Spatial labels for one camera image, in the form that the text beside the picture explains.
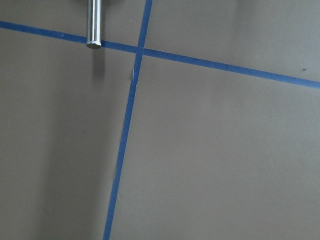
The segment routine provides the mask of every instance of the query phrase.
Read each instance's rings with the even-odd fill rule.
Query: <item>gray floor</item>
[[[144,0],[103,1],[136,46]],[[145,47],[320,82],[319,1],[154,0]],[[85,36],[87,0],[0,21]],[[101,240],[135,54],[0,28],[0,235]],[[318,240],[320,92],[144,56],[112,240]]]

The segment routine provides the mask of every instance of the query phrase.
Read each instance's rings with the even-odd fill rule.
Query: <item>blue line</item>
[[[47,29],[33,27],[33,26],[15,24],[15,23],[6,22],[6,21],[0,21],[0,28],[19,31],[19,32],[28,33],[28,34],[40,35],[40,36],[45,36],[45,37],[50,37],[55,39],[62,39],[62,40],[67,40],[67,41],[81,43],[81,44],[85,44],[87,42],[87,39],[84,36],[69,34],[69,33],[60,32],[60,31],[47,30]],[[103,40],[101,41],[101,45],[103,48],[115,49],[115,50],[120,50],[124,52],[129,52],[129,53],[136,53],[137,51],[137,48],[135,46],[121,44],[121,43],[112,42],[112,41]]]
[[[244,75],[249,75],[249,76],[254,76],[254,77],[259,77],[264,79],[271,79],[271,80],[276,80],[280,82],[320,89],[320,82],[311,81],[303,78],[297,78],[293,76],[286,76],[286,75],[281,75],[281,74],[267,72],[267,71],[255,70],[251,68],[235,66],[235,65],[225,64],[225,63],[216,62],[216,61],[197,59],[190,56],[183,56],[183,55],[178,55],[178,54],[173,54],[173,53],[168,53],[163,51],[156,51],[156,50],[147,49],[147,48],[144,49],[143,54],[146,56],[160,58],[160,59],[172,60],[172,61],[186,63],[186,64],[198,65],[198,66],[203,66],[203,67],[212,68],[212,69],[219,69],[219,70],[224,70],[224,71],[238,73],[238,74],[244,74]]]
[[[136,87],[137,87],[138,80],[139,80],[141,62],[142,62],[142,57],[144,54],[144,47],[145,47],[149,18],[150,18],[150,13],[151,13],[151,6],[152,6],[152,0],[146,0],[145,6],[144,6],[144,11],[143,11],[141,28],[140,28],[139,41],[138,41],[136,54],[135,54],[134,67],[133,67],[133,78],[132,78],[132,81],[130,84],[128,102],[127,102],[126,110],[125,110],[124,124],[123,124],[123,129],[122,129],[122,134],[121,134],[118,157],[117,157],[117,161],[116,161],[115,177],[114,177],[114,180],[112,183],[108,213],[106,216],[106,223],[105,223],[105,228],[104,228],[103,240],[110,239],[112,222],[113,222],[113,218],[114,218],[114,214],[115,214],[115,207],[116,207],[119,183],[120,183],[121,172],[122,172],[122,166],[124,163],[128,133],[129,133],[129,128],[130,128],[130,121],[131,121],[132,111],[133,111],[133,107],[134,107]]]

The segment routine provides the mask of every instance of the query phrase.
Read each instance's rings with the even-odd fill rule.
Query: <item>silver cylinder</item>
[[[99,49],[101,47],[101,0],[88,0],[87,27],[87,47]]]

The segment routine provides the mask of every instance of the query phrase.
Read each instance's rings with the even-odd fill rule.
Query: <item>blue grout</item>
[[[139,80],[141,62],[142,62],[142,58],[143,58],[143,54],[144,54],[144,47],[145,47],[145,42],[146,42],[151,6],[152,6],[152,0],[146,0],[145,6],[144,6],[144,11],[143,11],[142,22],[141,22],[138,45],[137,45],[136,53],[135,53],[135,60],[134,60],[134,66],[133,66],[133,78],[132,78],[132,81],[130,84],[128,102],[126,105],[126,110],[125,110],[125,115],[124,115],[124,123],[123,123],[121,140],[120,140],[119,151],[118,151],[118,157],[117,157],[116,167],[115,167],[115,177],[114,177],[113,183],[112,183],[112,189],[111,189],[108,212],[107,212],[107,216],[106,216],[106,223],[105,223],[105,228],[104,228],[103,240],[110,239],[111,228],[112,228],[112,223],[113,223],[113,219],[114,219],[116,201],[117,201],[119,184],[120,184],[120,178],[121,178],[121,172],[122,172],[122,166],[123,166],[124,158],[125,158],[125,151],[126,151],[126,145],[127,145],[129,128],[130,128],[130,121],[131,121],[132,111],[133,111],[134,102],[135,102],[136,88],[137,88],[137,84],[138,84],[138,80]]]
[[[35,34],[35,35],[40,35],[40,36],[45,36],[50,38],[56,38],[56,39],[61,39],[66,41],[72,41],[72,42],[81,43],[81,44],[86,43],[86,38],[84,36],[69,34],[69,33],[60,32],[60,31],[47,30],[47,29],[38,28],[38,27],[26,26],[26,25],[21,25],[21,24],[6,22],[6,21],[0,21],[0,28],[19,31],[23,33]],[[103,48],[114,49],[114,50],[124,51],[128,53],[136,53],[138,50],[138,47],[136,46],[112,42],[112,41],[105,41],[105,40],[101,42],[101,45]],[[202,66],[206,68],[219,69],[219,70],[224,70],[224,71],[238,73],[238,74],[244,74],[244,75],[249,75],[249,76],[254,76],[259,78],[285,82],[289,84],[295,84],[295,85],[320,89],[320,82],[307,80],[303,78],[287,76],[287,75],[282,75],[282,74],[277,74],[277,73],[272,73],[267,71],[261,71],[261,70],[247,68],[247,67],[215,62],[215,61],[210,61],[205,59],[197,59],[190,56],[178,55],[174,53],[168,53],[168,52],[157,51],[152,49],[144,49],[142,52],[143,52],[142,53],[143,55],[154,57],[154,58],[166,59],[166,60],[171,60],[171,61],[176,61],[176,62],[181,62],[186,64]]]

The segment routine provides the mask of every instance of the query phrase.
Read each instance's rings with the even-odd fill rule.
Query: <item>metal tube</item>
[[[88,29],[86,45],[91,49],[101,47],[101,0],[88,0]]]

